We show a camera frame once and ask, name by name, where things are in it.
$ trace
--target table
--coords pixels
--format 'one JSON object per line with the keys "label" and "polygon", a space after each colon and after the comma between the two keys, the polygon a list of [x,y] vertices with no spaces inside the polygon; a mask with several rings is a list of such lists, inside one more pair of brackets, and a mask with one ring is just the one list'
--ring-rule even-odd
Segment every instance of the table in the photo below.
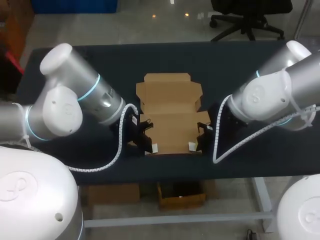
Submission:
{"label": "table", "polygon": [[[221,41],[194,43],[161,43],[106,46],[79,46],[80,54],[126,100],[139,106],[136,83],[147,73],[189,73],[203,89],[201,110],[220,102],[232,93],[286,44],[285,41]],[[27,63],[17,90],[18,102],[33,104],[45,78],[39,65],[49,49],[36,49]],[[250,124],[239,138],[260,129]],[[137,157],[129,148],[116,164],[102,172],[78,173],[78,185],[188,181],[220,178],[254,178],[262,212],[213,214],[207,216],[167,216],[143,219],[91,220],[86,227],[123,226],[176,222],[207,222],[239,219],[273,219],[268,191],[262,177],[302,176],[320,173],[318,143],[320,117],[313,127],[300,132],[273,128],[232,153],[219,164],[211,156],[170,154]],[[95,168],[110,161],[117,149],[110,131],[84,114],[83,124],[75,134],[35,144],[43,152],[73,167]],[[272,232],[274,221],[265,226]]]}

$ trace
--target white spiral cable wrap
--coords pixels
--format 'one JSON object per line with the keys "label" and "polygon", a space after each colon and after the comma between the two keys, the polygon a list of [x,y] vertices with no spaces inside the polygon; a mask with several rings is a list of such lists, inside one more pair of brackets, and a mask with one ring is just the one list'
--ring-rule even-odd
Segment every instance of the white spiral cable wrap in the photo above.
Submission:
{"label": "white spiral cable wrap", "polygon": [[219,163],[224,158],[226,158],[228,155],[230,155],[232,152],[234,152],[235,150],[237,150],[238,148],[240,148],[242,145],[246,144],[250,140],[258,137],[259,135],[263,134],[264,132],[268,131],[269,129],[272,129],[275,126],[284,123],[285,121],[289,120],[290,118],[301,116],[301,114],[305,115],[305,114],[308,114],[308,113],[320,111],[320,106],[314,106],[314,107],[308,107],[308,108],[302,109],[299,112],[295,112],[295,113],[289,114],[289,115],[287,115],[285,117],[282,117],[279,120],[269,124],[268,126],[265,126],[261,130],[259,130],[259,131],[255,132],[255,133],[251,134],[250,136],[246,137],[245,139],[243,139],[242,141],[240,141],[239,143],[237,143],[236,145],[231,147],[228,151],[226,151],[224,154],[222,154],[220,157],[217,158],[221,114],[222,114],[222,110],[224,108],[224,105],[226,104],[226,101],[228,100],[228,98],[230,96],[231,95],[227,96],[222,101],[222,103],[220,105],[220,108],[219,108],[219,111],[218,111],[218,116],[216,118],[215,139],[214,139],[213,156],[212,156],[212,160],[213,160],[214,164]]}
{"label": "white spiral cable wrap", "polygon": [[[123,143],[122,143],[122,141],[123,141],[123,125],[124,125],[125,115],[126,115],[128,108],[132,108],[135,115],[139,114],[137,107],[135,105],[133,105],[132,103],[125,105],[125,107],[123,108],[122,113],[121,113],[121,117],[120,117],[120,121],[119,121],[118,150],[117,150],[114,158],[112,159],[112,161],[102,167],[91,168],[91,169],[83,169],[83,168],[76,168],[76,167],[72,167],[72,166],[66,166],[70,171],[81,172],[81,173],[96,173],[96,172],[100,172],[100,171],[103,171],[103,170],[111,167],[118,160],[118,158],[120,157],[121,151],[122,151],[122,147],[123,147]],[[35,152],[42,153],[42,151],[40,151],[39,149],[37,149],[33,146],[28,147],[28,145],[26,143],[19,142],[19,141],[0,142],[0,145],[1,144],[19,145],[19,146],[29,148],[30,150],[33,150]]]}

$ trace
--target metal pole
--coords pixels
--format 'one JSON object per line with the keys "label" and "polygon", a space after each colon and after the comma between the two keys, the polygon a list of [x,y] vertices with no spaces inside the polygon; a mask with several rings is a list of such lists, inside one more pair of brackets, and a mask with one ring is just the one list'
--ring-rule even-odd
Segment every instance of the metal pole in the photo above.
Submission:
{"label": "metal pole", "polygon": [[305,0],[304,6],[302,9],[300,18],[299,18],[298,25],[297,25],[295,32],[294,32],[294,40],[297,40],[300,37],[302,26],[306,20],[307,15],[309,14],[309,11],[310,11],[313,3],[314,3],[314,0]]}
{"label": "metal pole", "polygon": [[149,216],[115,219],[97,219],[84,221],[85,228],[103,228],[116,226],[136,226],[151,224],[177,224],[223,221],[247,221],[258,219],[272,219],[271,212],[230,213],[230,214],[201,214],[201,215],[176,215],[176,216]]}

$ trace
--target floor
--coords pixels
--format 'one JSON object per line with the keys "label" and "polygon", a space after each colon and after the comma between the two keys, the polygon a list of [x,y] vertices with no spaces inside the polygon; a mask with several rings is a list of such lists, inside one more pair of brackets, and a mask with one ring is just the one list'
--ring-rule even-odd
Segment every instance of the floor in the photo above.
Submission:
{"label": "floor", "polygon": [[[292,0],[292,4],[289,14],[267,16],[270,25],[285,31],[287,39],[294,36],[304,1]],[[320,0],[315,0],[313,5],[312,20],[320,16]],[[116,14],[39,14],[29,31],[20,64],[26,66],[33,49],[64,42],[112,45],[209,41],[231,26],[219,22],[217,28],[210,28],[212,14],[219,13],[213,11],[210,0],[119,0]],[[319,21],[312,20],[307,18],[303,34],[320,34]],[[253,33],[258,40],[277,37],[262,30],[254,29]],[[235,32],[224,40],[247,40],[247,36]]]}
{"label": "floor", "polygon": [[[265,183],[274,203],[286,187],[290,177],[266,177]],[[85,219],[114,219],[189,214],[252,213],[259,210],[251,179],[215,180],[218,199],[209,199],[203,207],[190,210],[160,211],[157,196],[150,186],[142,186],[141,201],[133,204],[96,205],[84,207]],[[245,240],[247,229],[258,233],[260,240],[280,240],[277,232],[263,233],[261,221],[198,222],[158,224],[87,229],[88,240]]]}
{"label": "floor", "polygon": [[[268,16],[270,25],[281,28],[290,39],[304,5],[293,0],[290,14]],[[320,0],[316,0],[306,20],[303,35],[319,35],[316,25],[320,18]],[[33,49],[54,47],[63,42],[72,45],[112,45],[136,43],[202,42],[209,41],[228,28],[228,23],[209,27],[213,12],[210,0],[120,0],[116,14],[40,14],[34,19],[20,60],[25,67]],[[276,39],[273,33],[255,30],[259,39]],[[247,40],[239,32],[224,40]],[[269,194],[275,201],[288,177],[266,178]],[[89,215],[94,219],[159,216],[163,214],[249,213],[257,210],[250,179],[219,179],[216,181],[219,199],[209,200],[195,210],[160,212],[156,199],[142,198],[140,203],[95,206]],[[246,230],[259,233],[261,240],[278,240],[277,233],[263,233],[259,221],[181,223],[145,226],[95,228],[87,231],[88,240],[244,240]]]}

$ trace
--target office chair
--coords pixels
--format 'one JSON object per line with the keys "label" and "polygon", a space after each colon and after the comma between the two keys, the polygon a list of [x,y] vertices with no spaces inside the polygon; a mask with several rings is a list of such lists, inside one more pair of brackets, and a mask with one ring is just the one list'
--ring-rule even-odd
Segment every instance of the office chair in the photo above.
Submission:
{"label": "office chair", "polygon": [[[211,42],[220,39],[241,30],[241,34],[246,34],[250,41],[256,38],[252,29],[261,29],[268,32],[279,34],[278,39],[285,39],[283,30],[268,25],[265,15],[288,14],[292,11],[291,0],[211,0],[213,10],[223,15],[212,15],[210,27],[216,28],[217,20],[222,20],[234,25],[214,37]],[[226,16],[226,14],[235,14],[238,16]]]}

